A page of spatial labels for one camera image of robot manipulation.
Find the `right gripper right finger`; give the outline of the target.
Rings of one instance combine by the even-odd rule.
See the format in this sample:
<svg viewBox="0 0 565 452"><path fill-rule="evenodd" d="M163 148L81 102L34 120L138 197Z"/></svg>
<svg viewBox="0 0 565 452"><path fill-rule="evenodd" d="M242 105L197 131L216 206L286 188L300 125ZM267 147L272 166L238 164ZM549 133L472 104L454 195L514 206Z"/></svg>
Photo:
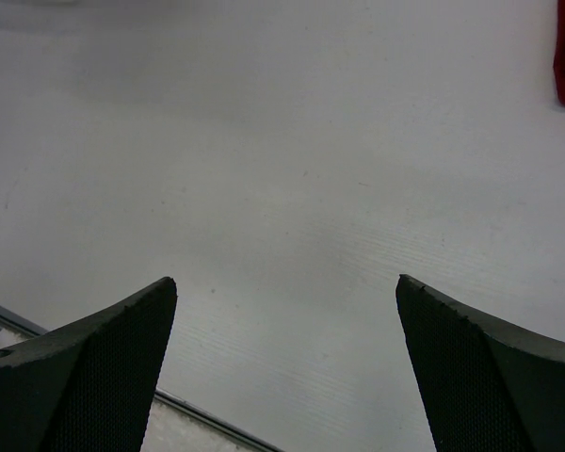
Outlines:
<svg viewBox="0 0 565 452"><path fill-rule="evenodd" d="M403 274L396 305L439 451L565 451L565 343Z"/></svg>

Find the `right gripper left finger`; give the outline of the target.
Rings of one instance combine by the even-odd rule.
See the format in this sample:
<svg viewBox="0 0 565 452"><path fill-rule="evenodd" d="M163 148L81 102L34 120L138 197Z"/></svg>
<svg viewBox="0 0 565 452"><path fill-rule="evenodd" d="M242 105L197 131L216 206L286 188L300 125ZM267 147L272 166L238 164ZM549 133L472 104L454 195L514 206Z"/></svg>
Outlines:
<svg viewBox="0 0 565 452"><path fill-rule="evenodd" d="M166 277L0 348L0 451L138 451L176 304Z"/></svg>

